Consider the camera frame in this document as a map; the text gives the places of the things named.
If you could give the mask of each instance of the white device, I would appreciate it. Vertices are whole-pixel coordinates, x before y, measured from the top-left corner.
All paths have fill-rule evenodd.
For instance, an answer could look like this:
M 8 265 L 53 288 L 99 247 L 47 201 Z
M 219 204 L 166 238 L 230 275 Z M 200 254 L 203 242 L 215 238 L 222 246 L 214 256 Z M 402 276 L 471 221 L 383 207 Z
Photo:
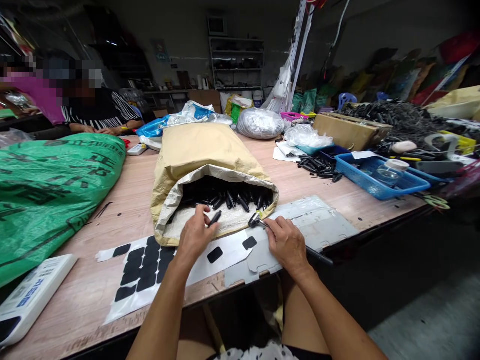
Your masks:
M 131 155 L 131 156 L 138 156 L 143 154 L 145 150 L 147 150 L 147 148 L 148 148 L 147 145 L 140 143 L 132 147 L 130 150 L 128 150 L 127 153 L 128 155 Z
M 69 254 L 45 260 L 11 293 L 0 306 L 0 347 L 27 335 L 77 259 Z

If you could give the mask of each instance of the green woven sack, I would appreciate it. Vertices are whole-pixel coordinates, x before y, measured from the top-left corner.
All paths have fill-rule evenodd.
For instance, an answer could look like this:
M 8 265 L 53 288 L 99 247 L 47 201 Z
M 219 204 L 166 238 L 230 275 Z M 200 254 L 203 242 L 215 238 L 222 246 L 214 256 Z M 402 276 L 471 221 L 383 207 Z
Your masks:
M 0 287 L 78 232 L 122 173 L 125 143 L 81 133 L 0 149 Z

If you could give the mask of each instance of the hand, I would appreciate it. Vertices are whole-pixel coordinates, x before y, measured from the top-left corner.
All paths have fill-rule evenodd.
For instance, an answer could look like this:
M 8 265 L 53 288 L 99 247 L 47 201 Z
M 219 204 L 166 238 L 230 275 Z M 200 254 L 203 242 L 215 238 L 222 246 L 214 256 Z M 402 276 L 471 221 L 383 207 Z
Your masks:
M 113 135 L 113 136 L 118 136 L 121 134 L 121 131 L 119 130 L 118 127 L 107 127 L 104 129 L 100 129 L 97 131 L 99 134 L 108 134 L 108 135 Z
M 84 125 L 83 126 L 83 132 L 84 133 L 89 133 L 89 134 L 95 134 L 95 133 L 97 133 L 97 130 L 94 127 Z
M 211 227 L 210 219 L 204 212 L 209 213 L 210 208 L 206 205 L 197 205 L 195 215 L 185 224 L 181 235 L 180 243 L 175 258 L 185 261 L 190 268 L 194 266 L 200 255 L 205 251 L 207 245 L 215 237 L 220 224 L 214 223 Z
M 276 220 L 265 219 L 270 252 L 292 278 L 310 268 L 307 260 L 305 238 L 292 220 L 279 216 Z

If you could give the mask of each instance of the blue basket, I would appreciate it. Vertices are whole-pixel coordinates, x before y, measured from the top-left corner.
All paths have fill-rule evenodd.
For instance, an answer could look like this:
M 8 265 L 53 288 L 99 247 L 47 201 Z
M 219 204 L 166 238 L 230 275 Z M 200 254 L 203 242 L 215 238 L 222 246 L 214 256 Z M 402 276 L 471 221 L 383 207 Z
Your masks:
M 328 146 L 323 146 L 323 147 L 311 147 L 311 146 L 296 146 L 297 149 L 302 150 L 304 153 L 307 153 L 308 155 L 312 156 L 318 153 L 320 150 L 328 149 L 328 148 L 333 148 L 335 144 L 333 143 L 332 145 Z
M 364 189 L 370 195 L 378 200 L 388 200 L 395 197 L 417 193 L 429 189 L 432 185 L 424 180 L 405 172 L 394 188 L 386 186 L 367 173 L 373 174 L 380 165 L 383 165 L 387 159 L 375 156 L 363 159 L 354 159 L 351 153 L 335 156 L 337 161 L 336 170 L 345 175 L 359 187 Z M 360 168 L 356 168 L 352 164 L 359 164 Z
M 350 151 L 338 145 L 326 147 L 320 151 L 320 155 L 327 158 L 330 162 L 336 161 L 335 156 L 347 153 L 350 153 Z

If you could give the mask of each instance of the cardboard box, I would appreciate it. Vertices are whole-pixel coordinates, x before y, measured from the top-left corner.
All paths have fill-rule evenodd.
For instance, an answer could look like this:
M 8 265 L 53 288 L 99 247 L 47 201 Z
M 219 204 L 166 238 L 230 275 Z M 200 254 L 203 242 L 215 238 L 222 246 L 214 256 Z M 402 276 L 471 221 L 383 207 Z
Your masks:
M 352 151 L 363 151 L 380 143 L 392 130 L 391 125 L 355 117 L 323 112 L 316 116 L 313 128 L 319 135 L 326 134 L 333 142 Z
M 188 97 L 203 106 L 213 105 L 216 113 L 222 113 L 220 93 L 216 90 L 189 90 Z
M 156 116 L 155 119 L 161 119 L 163 117 L 166 117 L 169 114 L 169 112 L 168 110 L 163 109 L 163 110 L 155 110 L 153 114 Z

